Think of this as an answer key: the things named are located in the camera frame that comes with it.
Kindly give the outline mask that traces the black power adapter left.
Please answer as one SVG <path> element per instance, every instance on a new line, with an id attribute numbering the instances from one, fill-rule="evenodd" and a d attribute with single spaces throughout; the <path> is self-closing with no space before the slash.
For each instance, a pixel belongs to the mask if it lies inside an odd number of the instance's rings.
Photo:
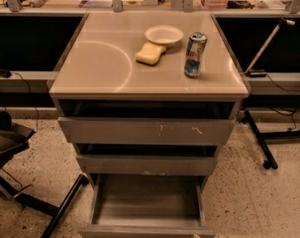
<path id="1" fill-rule="evenodd" d="M 0 69 L 0 77 L 9 78 L 11 75 L 12 73 L 9 70 Z"/>

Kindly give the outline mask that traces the grey bottom drawer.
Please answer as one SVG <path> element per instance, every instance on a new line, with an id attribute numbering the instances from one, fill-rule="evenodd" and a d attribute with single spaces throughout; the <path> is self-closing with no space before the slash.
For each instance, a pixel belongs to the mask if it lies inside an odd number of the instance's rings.
<path id="1" fill-rule="evenodd" d="M 205 224 L 201 179 L 99 175 L 82 238 L 214 238 Z"/>

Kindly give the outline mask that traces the yellow sponge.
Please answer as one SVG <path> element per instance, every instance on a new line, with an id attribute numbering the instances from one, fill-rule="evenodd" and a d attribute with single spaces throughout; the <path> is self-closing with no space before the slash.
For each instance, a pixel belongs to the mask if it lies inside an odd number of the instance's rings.
<path id="1" fill-rule="evenodd" d="M 148 65 L 154 65 L 159 61 L 160 56 L 165 52 L 166 46 L 146 42 L 135 54 L 135 60 Z"/>

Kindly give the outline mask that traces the grey top drawer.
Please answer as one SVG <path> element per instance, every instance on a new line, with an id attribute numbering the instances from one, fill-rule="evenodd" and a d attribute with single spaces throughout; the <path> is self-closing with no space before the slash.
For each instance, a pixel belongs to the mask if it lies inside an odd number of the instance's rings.
<path id="1" fill-rule="evenodd" d="M 235 123 L 232 102 L 63 101 L 58 122 L 83 144 L 221 145 Z"/>

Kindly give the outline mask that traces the white stick with black tip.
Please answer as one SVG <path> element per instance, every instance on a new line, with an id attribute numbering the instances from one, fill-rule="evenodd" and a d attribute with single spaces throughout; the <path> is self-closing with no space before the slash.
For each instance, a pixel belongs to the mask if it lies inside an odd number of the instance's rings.
<path id="1" fill-rule="evenodd" d="M 259 51 L 257 52 L 257 54 L 255 55 L 255 57 L 252 59 L 252 61 L 250 62 L 250 65 L 247 67 L 245 74 L 250 76 L 251 72 L 252 72 L 252 68 L 255 65 L 255 63 L 258 61 L 258 59 L 261 57 L 262 53 L 264 52 L 264 50 L 268 47 L 268 45 L 270 44 L 270 42 L 272 41 L 272 39 L 275 37 L 275 35 L 277 34 L 277 32 L 280 30 L 280 28 L 283 25 L 288 25 L 288 26 L 294 26 L 296 23 L 293 20 L 289 20 L 289 19 L 284 19 L 284 18 L 280 18 L 275 26 L 275 28 L 272 30 L 271 34 L 268 36 L 268 38 L 266 39 L 266 41 L 263 43 L 263 45 L 261 46 L 261 48 L 259 49 Z"/>

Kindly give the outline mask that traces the black stand right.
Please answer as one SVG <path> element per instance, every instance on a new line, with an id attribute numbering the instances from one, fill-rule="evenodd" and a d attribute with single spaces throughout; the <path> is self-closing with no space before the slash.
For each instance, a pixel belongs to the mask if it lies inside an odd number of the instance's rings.
<path id="1" fill-rule="evenodd" d="M 244 112 L 244 117 L 242 119 L 243 123 L 249 123 L 250 128 L 252 129 L 257 142 L 259 143 L 264 155 L 265 160 L 263 161 L 262 166 L 266 169 L 278 169 L 278 163 L 271 154 L 266 142 L 267 141 L 281 141 L 281 140 L 300 140 L 300 129 L 299 130 L 288 130 L 285 132 L 260 132 L 257 128 L 255 121 L 251 117 L 249 111 Z"/>

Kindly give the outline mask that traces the white bowl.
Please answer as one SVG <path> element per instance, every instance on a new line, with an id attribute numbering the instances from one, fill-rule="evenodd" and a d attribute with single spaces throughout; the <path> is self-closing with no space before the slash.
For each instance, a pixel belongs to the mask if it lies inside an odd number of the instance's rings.
<path id="1" fill-rule="evenodd" d="M 145 31 L 145 37 L 152 43 L 165 45 L 170 49 L 183 38 L 183 33 L 173 26 L 156 25 Z"/>

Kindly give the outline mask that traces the black power adapter right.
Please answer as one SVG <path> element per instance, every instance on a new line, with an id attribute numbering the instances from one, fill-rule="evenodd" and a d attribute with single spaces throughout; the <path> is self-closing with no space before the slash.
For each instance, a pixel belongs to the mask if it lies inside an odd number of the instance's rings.
<path id="1" fill-rule="evenodd" d="M 266 71 L 262 69 L 252 69 L 247 73 L 247 76 L 251 78 L 266 77 Z"/>

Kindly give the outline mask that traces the grey middle drawer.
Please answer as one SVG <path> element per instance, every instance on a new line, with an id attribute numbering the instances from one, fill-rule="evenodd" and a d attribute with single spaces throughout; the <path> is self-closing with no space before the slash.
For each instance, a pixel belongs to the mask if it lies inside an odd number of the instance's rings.
<path id="1" fill-rule="evenodd" d="M 216 146 L 79 144 L 77 161 L 87 174 L 209 176 Z"/>

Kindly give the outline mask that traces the grey drawer cabinet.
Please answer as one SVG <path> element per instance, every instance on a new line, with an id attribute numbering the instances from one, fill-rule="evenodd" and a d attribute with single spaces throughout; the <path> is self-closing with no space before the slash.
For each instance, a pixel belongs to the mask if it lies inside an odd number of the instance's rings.
<path id="1" fill-rule="evenodd" d="M 183 38 L 154 65 L 135 60 L 156 25 L 178 28 Z M 208 41 L 196 78 L 184 74 L 189 36 L 203 32 Z M 61 117 L 63 101 L 129 100 L 232 102 L 235 122 L 248 89 L 206 12 L 99 12 L 89 15 L 50 88 Z"/>

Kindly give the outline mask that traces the blue silver drink can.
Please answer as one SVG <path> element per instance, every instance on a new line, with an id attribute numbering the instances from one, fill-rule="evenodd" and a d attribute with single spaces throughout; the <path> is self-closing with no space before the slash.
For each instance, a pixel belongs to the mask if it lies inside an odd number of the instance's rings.
<path id="1" fill-rule="evenodd" d="M 207 35 L 194 32 L 189 36 L 185 54 L 184 74 L 196 78 L 200 73 L 201 58 L 207 45 Z"/>

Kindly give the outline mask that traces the grey drawer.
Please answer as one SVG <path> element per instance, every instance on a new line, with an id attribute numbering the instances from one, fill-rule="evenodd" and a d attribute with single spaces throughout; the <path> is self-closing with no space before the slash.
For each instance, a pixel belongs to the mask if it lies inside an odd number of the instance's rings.
<path id="1" fill-rule="evenodd" d="M 209 176 L 216 146 L 79 144 L 77 161 L 87 174 Z"/>
<path id="2" fill-rule="evenodd" d="M 235 123 L 232 102 L 63 101 L 58 122 L 83 144 L 221 145 Z"/>
<path id="3" fill-rule="evenodd" d="M 99 175 L 82 238 L 214 238 L 205 224 L 201 179 Z"/>

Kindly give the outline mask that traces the black power adapter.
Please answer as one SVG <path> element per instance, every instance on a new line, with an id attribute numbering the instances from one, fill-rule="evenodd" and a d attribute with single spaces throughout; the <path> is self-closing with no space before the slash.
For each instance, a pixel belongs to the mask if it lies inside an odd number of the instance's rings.
<path id="1" fill-rule="evenodd" d="M 266 71 L 262 69 L 252 69 L 247 73 L 247 76 L 251 78 L 266 77 Z"/>
<path id="2" fill-rule="evenodd" d="M 0 69 L 0 77 L 9 78 L 11 75 L 12 73 L 9 70 Z"/>

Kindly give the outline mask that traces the black chair left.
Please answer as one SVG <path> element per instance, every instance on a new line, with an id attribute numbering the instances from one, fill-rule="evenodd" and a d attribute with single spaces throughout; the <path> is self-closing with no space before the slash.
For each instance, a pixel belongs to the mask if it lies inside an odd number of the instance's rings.
<path id="1" fill-rule="evenodd" d="M 34 128 L 30 148 L 5 165 L 0 172 L 12 186 L 54 205 L 60 205 L 80 174 L 74 151 L 54 118 L 19 119 Z M 50 238 L 81 238 L 78 228 L 85 222 L 81 211 L 85 187 L 78 190 Z M 50 217 L 0 195 L 0 238 L 41 238 Z"/>

